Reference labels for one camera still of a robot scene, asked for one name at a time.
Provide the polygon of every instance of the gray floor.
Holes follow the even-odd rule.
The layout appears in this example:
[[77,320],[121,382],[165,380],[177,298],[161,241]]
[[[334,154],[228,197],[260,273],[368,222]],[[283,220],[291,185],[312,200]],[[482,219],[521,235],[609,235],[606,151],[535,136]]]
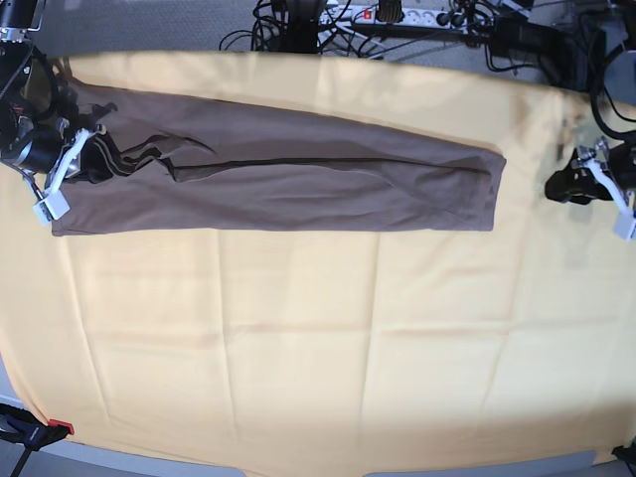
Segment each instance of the gray floor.
[[[50,56],[134,50],[216,50],[227,33],[250,28],[256,0],[56,0],[49,1],[37,41]],[[375,0],[354,0],[373,5]],[[565,4],[537,0],[532,20],[550,24],[565,12]],[[447,0],[404,0],[406,6],[438,8]],[[236,43],[248,49],[248,41]],[[388,59],[419,65],[488,74],[484,54],[464,46],[434,53],[443,47],[424,42],[391,54]],[[514,78],[513,73],[499,74]],[[519,70],[519,80],[541,81],[533,70]]]

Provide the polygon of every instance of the yellow cloth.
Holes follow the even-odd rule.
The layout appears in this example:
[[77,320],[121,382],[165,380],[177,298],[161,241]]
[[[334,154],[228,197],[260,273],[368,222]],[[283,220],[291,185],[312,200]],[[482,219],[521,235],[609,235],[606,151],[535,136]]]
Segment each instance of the yellow cloth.
[[636,432],[636,245],[612,234],[612,204],[543,197],[559,151],[595,138],[579,96],[336,58],[140,53],[71,67],[85,82],[329,113],[509,161],[488,234],[52,238],[2,170],[0,351],[24,403],[72,422],[76,441],[248,475],[360,477],[606,452]]

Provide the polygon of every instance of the brown pants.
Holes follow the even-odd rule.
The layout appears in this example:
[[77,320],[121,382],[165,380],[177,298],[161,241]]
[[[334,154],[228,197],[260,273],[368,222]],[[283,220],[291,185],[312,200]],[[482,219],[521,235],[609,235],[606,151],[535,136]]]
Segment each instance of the brown pants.
[[505,160],[318,114],[70,82],[115,175],[65,183],[54,235],[138,230],[489,231]]

